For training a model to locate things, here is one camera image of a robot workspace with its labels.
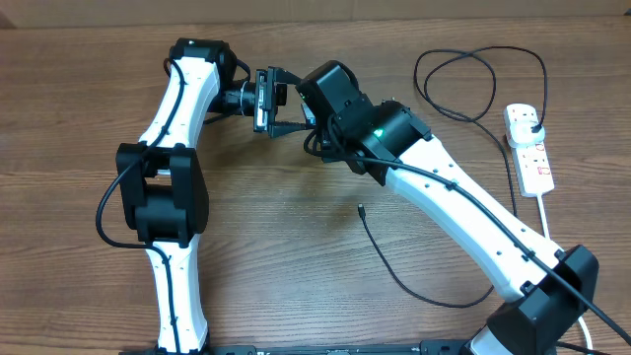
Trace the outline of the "white charger plug adapter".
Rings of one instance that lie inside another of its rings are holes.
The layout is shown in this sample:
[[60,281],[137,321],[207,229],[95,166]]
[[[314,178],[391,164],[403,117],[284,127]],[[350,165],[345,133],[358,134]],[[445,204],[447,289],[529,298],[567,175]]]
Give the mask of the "white charger plug adapter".
[[512,122],[507,131],[508,143],[512,148],[525,148],[541,143],[545,138],[545,129],[532,122]]

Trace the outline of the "white power strip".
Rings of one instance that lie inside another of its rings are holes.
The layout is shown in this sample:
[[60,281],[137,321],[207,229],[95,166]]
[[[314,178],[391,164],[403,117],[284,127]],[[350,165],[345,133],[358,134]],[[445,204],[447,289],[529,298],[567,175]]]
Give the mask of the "white power strip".
[[[525,121],[539,124],[535,108],[526,104],[508,105],[504,109],[503,115],[506,136],[509,124],[512,122]],[[511,147],[511,149],[522,196],[542,196],[554,189],[552,172],[543,141],[525,148]]]

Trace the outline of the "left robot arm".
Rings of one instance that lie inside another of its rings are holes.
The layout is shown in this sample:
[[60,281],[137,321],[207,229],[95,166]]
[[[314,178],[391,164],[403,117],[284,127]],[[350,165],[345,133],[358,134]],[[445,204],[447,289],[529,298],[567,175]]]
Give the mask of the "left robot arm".
[[276,122],[287,88],[298,76],[279,67],[248,72],[221,40],[179,38],[165,62],[169,83],[152,123],[134,144],[116,152],[128,227],[150,260],[160,315],[154,354],[207,354],[209,325],[201,305],[198,247],[209,217],[209,196],[196,146],[202,128],[241,114],[270,136],[299,130]]

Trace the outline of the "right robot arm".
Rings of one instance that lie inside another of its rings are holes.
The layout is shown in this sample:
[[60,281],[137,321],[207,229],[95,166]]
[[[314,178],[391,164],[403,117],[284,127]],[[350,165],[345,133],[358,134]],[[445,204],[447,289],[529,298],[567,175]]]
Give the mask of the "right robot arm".
[[598,262],[563,250],[480,187],[409,107],[371,103],[354,74],[330,60],[296,87],[315,117],[324,159],[345,161],[418,206],[481,268],[503,305],[468,354],[548,354],[591,306]]

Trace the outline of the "Samsung Galaxy smartphone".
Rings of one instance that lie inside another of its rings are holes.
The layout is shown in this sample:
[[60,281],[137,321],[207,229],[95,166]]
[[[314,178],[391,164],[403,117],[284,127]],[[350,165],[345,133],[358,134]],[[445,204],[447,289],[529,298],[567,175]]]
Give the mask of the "Samsung Galaxy smartphone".
[[313,114],[311,109],[307,106],[306,103],[301,103],[301,110],[305,119],[305,127],[307,129],[315,129],[316,116]]

